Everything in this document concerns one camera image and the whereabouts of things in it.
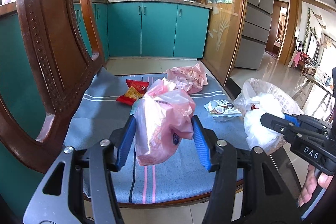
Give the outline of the person right hand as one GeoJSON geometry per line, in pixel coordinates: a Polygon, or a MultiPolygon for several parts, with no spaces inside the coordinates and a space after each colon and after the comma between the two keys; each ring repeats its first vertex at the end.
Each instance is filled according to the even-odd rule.
{"type": "Polygon", "coordinates": [[[302,207],[303,204],[308,203],[314,191],[316,190],[317,186],[327,189],[333,176],[328,176],[324,173],[321,173],[318,178],[315,176],[315,168],[311,164],[307,167],[307,175],[305,184],[302,187],[302,191],[298,196],[298,206],[302,207]]]}

